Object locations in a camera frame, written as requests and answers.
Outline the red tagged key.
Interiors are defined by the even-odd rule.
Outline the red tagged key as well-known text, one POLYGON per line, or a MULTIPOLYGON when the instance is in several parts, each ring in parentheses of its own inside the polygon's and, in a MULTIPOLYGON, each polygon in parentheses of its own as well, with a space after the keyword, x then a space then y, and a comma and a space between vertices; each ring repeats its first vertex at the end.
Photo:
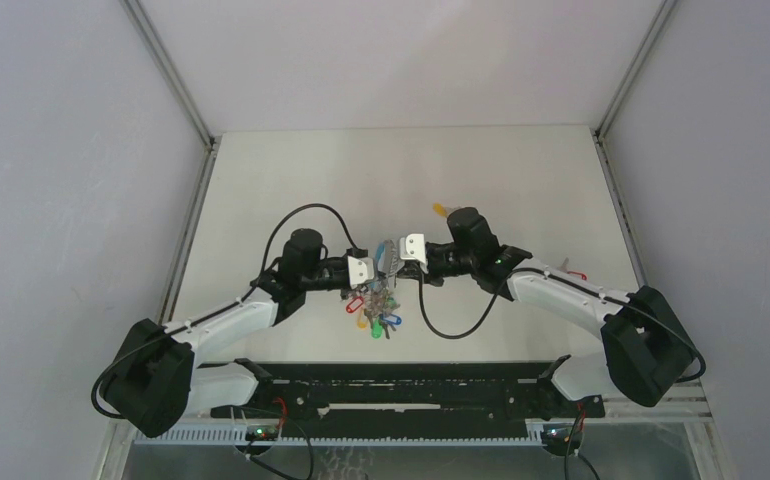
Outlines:
POLYGON ((345 311, 348 314, 352 314, 360 310, 365 303, 365 299, 361 296, 354 297, 345 306, 345 311))
POLYGON ((569 262, 570 262, 570 258, 569 257, 565 257, 563 262, 562 262, 562 264, 560 265, 559 269, 561 271, 563 271, 564 273, 570 275, 570 276, 573 276, 573 277, 576 277, 576 278, 580 278, 583 281, 587 281, 588 280, 587 274, 584 273, 584 272, 581 272, 581 271, 570 269, 569 268, 569 262))

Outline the yellow tagged key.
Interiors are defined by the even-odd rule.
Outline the yellow tagged key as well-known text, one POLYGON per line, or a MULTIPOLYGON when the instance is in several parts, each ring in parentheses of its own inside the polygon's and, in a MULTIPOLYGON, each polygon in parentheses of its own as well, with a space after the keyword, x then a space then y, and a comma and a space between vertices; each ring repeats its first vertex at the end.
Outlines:
POLYGON ((432 209, 437 215, 439 215, 442 218, 447 218, 452 212, 451 208, 446 207, 440 203, 434 203, 432 205, 432 209))
POLYGON ((370 327, 370 320, 367 318, 364 311, 358 312, 358 315, 356 316, 356 326, 362 330, 370 327))

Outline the blue tagged key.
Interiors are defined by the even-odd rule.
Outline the blue tagged key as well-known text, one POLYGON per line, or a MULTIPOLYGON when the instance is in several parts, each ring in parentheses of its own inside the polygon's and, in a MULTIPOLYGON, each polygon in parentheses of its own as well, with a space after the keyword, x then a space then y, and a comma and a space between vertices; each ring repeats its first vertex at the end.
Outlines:
POLYGON ((400 326, 403 323, 402 318, 400 316, 394 315, 394 314, 382 315, 380 317, 380 319, 383 322, 385 322, 385 323, 387 323, 389 325, 392 325, 392 326, 400 326))

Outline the green tagged key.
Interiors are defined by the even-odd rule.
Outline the green tagged key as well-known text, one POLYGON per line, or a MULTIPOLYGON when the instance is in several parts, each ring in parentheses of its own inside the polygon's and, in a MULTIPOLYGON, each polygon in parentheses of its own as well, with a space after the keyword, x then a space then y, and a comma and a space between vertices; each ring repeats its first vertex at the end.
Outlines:
POLYGON ((373 339, 379 339, 384 336, 385 332, 387 330, 387 327, 384 325, 382 321, 376 321, 371 324, 371 337, 373 339))

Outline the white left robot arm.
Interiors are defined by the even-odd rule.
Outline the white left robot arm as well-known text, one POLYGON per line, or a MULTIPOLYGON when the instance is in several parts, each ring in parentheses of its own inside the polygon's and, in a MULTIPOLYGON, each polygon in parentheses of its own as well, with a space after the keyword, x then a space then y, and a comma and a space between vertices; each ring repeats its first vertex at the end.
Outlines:
POLYGON ((287 320, 310 292, 347 293, 376 277, 367 250, 324 256, 321 234, 298 229, 280 256, 265 262, 241 296, 197 318, 166 326, 135 323, 114 359, 94 381, 91 403, 100 414, 124 419, 154 438, 200 410, 237 405, 251 417, 272 407, 272 388, 254 369, 216 357, 230 345, 287 320))

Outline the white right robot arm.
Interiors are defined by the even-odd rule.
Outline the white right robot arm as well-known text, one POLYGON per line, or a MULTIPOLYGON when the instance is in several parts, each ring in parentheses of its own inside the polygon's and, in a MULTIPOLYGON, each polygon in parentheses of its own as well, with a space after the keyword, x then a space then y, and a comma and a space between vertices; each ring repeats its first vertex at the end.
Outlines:
POLYGON ((539 376, 539 402, 548 414, 566 415, 578 401, 610 393, 654 407, 674 385, 706 373, 705 357, 659 290, 603 287, 552 267, 500 243, 474 207, 452 211, 446 222, 449 243, 429 242, 420 233, 399 239, 398 277, 424 288, 469 276, 491 304, 503 298, 539 307, 600 341, 600 351, 563 355, 539 376))

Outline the left green led board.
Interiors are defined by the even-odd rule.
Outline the left green led board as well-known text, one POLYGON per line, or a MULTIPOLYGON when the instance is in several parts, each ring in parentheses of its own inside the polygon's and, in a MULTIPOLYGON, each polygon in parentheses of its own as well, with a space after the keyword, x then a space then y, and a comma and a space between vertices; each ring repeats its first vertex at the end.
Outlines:
POLYGON ((245 434, 247 443, 255 442, 274 442, 279 438, 280 431, 275 427, 252 427, 248 428, 245 434))

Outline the green led board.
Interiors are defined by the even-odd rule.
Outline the green led board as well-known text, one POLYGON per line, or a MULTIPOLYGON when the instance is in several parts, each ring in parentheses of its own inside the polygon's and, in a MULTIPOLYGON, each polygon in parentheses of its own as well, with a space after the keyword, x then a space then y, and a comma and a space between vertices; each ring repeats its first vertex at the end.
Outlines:
POLYGON ((581 426, 550 426, 541 434, 541 439, 549 444, 568 444, 579 442, 582 436, 583 428, 581 426))
POLYGON ((274 442, 279 438, 280 431, 275 427, 252 427, 248 428, 245 434, 247 443, 255 442, 274 442))

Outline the right green led board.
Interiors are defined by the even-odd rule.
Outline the right green led board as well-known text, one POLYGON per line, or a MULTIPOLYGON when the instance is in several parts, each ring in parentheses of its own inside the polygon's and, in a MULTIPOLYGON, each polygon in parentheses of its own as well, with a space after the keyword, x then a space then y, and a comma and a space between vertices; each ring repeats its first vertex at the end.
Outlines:
POLYGON ((568 444, 579 442, 582 436, 583 428, 581 426, 550 426, 541 434, 541 439, 549 444, 568 444))

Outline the left aluminium table rail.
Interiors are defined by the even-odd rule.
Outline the left aluminium table rail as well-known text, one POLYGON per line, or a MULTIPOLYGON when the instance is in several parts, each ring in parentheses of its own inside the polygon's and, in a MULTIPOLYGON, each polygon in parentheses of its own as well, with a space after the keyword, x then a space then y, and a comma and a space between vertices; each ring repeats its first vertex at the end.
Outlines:
POLYGON ((202 158, 197 180, 187 206, 183 228, 178 237, 174 256, 162 290, 160 304, 157 312, 152 317, 154 323, 161 327, 164 327, 174 316, 220 143, 221 138, 219 136, 214 137, 202 158))

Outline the aluminium table rail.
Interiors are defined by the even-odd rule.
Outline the aluminium table rail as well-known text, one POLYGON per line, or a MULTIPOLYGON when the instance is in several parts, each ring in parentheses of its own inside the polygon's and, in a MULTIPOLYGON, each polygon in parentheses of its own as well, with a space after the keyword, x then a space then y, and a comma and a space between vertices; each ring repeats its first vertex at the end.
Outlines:
POLYGON ((152 317, 154 323, 161 327, 164 327, 174 316, 220 143, 221 138, 219 136, 214 137, 202 158, 197 180, 187 206, 183 228, 178 237, 174 256, 162 290, 160 304, 157 312, 152 317))
POLYGON ((610 164, 604 142, 592 136, 601 168, 609 188, 624 242, 630 257, 638 289, 628 293, 608 292, 605 301, 616 307, 604 328, 604 344, 612 370, 622 377, 645 378, 667 375, 675 367, 684 368, 685 360, 695 358, 685 345, 681 323, 667 299, 646 284, 641 249, 636 243, 628 209, 610 164))

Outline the right aluminium table rail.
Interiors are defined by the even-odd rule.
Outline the right aluminium table rail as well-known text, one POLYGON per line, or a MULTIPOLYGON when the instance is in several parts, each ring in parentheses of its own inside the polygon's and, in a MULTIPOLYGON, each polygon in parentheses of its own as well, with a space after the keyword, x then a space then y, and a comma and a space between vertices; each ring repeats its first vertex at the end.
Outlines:
POLYGON ((641 249, 636 243, 628 209, 610 164, 604 142, 592 136, 601 168, 609 188, 624 242, 630 257, 638 289, 628 293, 608 292, 605 301, 616 307, 604 328, 604 344, 612 370, 622 377, 645 378, 667 375, 675 367, 684 368, 685 360, 695 358, 685 345, 681 323, 667 299, 646 284, 641 249))

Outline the left aluminium frame post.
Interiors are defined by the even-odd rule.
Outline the left aluminium frame post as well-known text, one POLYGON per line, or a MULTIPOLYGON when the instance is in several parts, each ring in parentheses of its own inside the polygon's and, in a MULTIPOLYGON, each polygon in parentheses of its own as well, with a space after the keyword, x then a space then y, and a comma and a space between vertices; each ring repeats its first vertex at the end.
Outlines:
POLYGON ((207 122, 191 95, 179 69, 169 54, 146 7, 139 0, 121 0, 120 5, 132 23, 145 49, 153 60, 162 79, 170 90, 185 119, 188 121, 201 144, 206 150, 212 150, 215 144, 207 122))

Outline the aluminium frame post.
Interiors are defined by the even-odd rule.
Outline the aluminium frame post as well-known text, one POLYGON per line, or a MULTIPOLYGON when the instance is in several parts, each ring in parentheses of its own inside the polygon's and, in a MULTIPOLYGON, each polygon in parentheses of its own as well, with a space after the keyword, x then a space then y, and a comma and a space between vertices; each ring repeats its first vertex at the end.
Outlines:
POLYGON ((207 122, 191 95, 179 69, 169 54, 146 7, 139 0, 121 0, 120 5, 132 23, 145 49, 153 60, 162 79, 170 90, 185 119, 188 121, 201 144, 206 150, 212 150, 215 144, 207 122))
POLYGON ((594 129, 594 135, 597 142, 602 143, 607 138, 624 102, 633 89, 641 72, 644 70, 657 42, 664 34, 664 31, 679 4, 680 1, 678 0, 663 0, 660 2, 656 13, 647 27, 644 37, 636 48, 632 60, 627 66, 620 83, 613 93, 598 126, 594 129))

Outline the right aluminium frame post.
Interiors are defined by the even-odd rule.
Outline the right aluminium frame post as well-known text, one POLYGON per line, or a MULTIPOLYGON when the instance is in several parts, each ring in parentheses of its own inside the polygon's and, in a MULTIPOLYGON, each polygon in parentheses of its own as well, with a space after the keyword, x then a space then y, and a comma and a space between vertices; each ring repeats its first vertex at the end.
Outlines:
POLYGON ((594 129, 594 135, 597 142, 602 143, 607 138, 624 102, 633 89, 641 72, 644 70, 657 42, 664 34, 664 31, 679 4, 680 1, 678 0, 663 0, 660 2, 656 13, 647 27, 644 37, 636 48, 632 60, 627 66, 620 83, 613 93, 598 126, 594 129))

